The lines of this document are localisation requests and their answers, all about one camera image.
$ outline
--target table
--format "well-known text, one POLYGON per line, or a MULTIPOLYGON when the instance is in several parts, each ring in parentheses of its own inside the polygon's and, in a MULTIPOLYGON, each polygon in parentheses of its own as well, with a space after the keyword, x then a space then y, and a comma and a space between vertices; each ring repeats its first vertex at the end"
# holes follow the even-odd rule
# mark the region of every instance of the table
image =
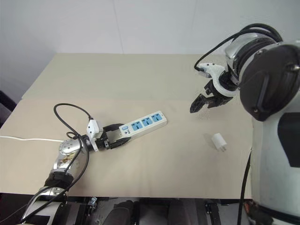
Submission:
MULTIPOLYGON (((168 124, 113 150, 92 152, 73 196, 239 198, 252 142, 251 117, 239 96, 224 106, 189 113, 208 79, 196 74, 199 55, 56 54, 24 94, 1 135, 65 140, 53 106, 86 109, 103 126, 161 110, 168 124), (221 133, 227 151, 214 148, 221 133)), ((224 56, 207 62, 224 64, 224 56)), ((81 134, 86 115, 62 107, 81 134)), ((43 186, 59 142, 0 139, 0 192, 34 194, 43 186)), ((251 197, 250 180, 245 198, 251 197)))

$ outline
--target white power cord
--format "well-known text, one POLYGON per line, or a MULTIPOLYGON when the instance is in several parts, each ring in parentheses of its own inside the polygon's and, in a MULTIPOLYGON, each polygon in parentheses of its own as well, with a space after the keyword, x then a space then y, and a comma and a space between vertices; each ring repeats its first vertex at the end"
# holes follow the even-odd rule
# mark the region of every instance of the white power cord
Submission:
POLYGON ((0 138, 11 138, 19 141, 50 141, 50 142, 63 142, 62 140, 56 139, 47 139, 47 138, 20 138, 20 137, 13 137, 13 136, 0 136, 0 138))

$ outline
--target electrical outlet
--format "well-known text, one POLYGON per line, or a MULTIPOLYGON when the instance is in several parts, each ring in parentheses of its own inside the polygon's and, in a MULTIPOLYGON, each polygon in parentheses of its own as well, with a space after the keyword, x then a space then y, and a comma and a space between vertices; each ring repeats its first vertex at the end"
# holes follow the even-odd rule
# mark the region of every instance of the electrical outlet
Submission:
POLYGON ((152 124, 152 120, 149 117, 147 117, 145 119, 142 119, 142 123, 146 127, 146 126, 152 124))
POLYGON ((141 129, 142 128, 142 124, 140 123, 140 121, 137 121, 133 124, 131 124, 133 130, 138 130, 138 129, 141 129))
POLYGON ((163 118, 161 118, 161 116, 159 115, 159 113, 156 113, 154 115, 151 116, 154 122, 160 121, 163 118))
POLYGON ((167 119, 165 115, 161 111, 157 111, 120 126, 120 136, 122 138, 131 137, 132 140, 161 128, 166 124, 167 119))

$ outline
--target white wall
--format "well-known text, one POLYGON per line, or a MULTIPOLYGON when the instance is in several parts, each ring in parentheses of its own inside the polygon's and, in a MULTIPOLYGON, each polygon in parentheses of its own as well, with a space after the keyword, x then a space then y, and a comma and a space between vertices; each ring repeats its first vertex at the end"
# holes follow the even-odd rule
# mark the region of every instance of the white wall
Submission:
POLYGON ((56 52, 205 53, 257 22, 300 38, 300 0, 0 1, 0 89, 16 102, 56 52))

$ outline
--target power strip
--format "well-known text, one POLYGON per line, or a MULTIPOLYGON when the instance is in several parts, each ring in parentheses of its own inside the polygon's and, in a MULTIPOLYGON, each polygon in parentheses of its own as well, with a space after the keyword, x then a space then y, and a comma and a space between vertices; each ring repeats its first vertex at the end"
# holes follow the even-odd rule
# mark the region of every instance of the power strip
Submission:
POLYGON ((135 139, 167 124, 167 119, 161 111, 143 116, 119 127, 121 137, 135 139))

